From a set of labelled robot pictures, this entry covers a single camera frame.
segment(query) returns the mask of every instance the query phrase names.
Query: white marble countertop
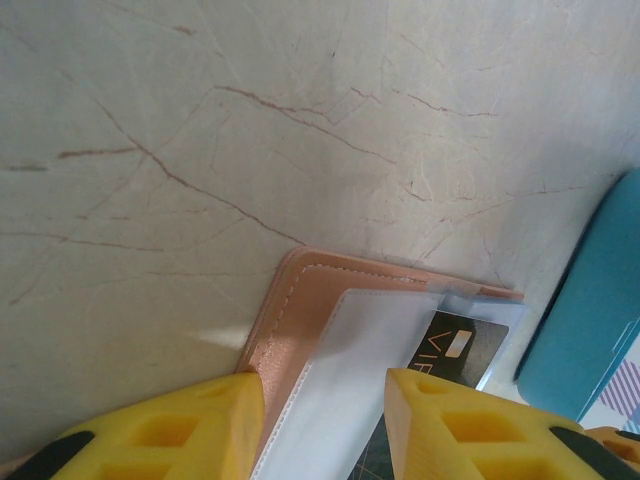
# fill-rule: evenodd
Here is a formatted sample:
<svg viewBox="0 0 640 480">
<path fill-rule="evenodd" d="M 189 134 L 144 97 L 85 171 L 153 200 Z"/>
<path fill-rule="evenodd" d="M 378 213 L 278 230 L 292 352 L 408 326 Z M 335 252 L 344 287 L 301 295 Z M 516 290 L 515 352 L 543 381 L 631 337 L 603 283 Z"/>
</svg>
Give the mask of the white marble countertop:
<svg viewBox="0 0 640 480">
<path fill-rule="evenodd" d="M 231 371 L 300 244 L 524 291 L 640 158 L 635 0 L 0 5 L 0 460 Z"/>
</svg>

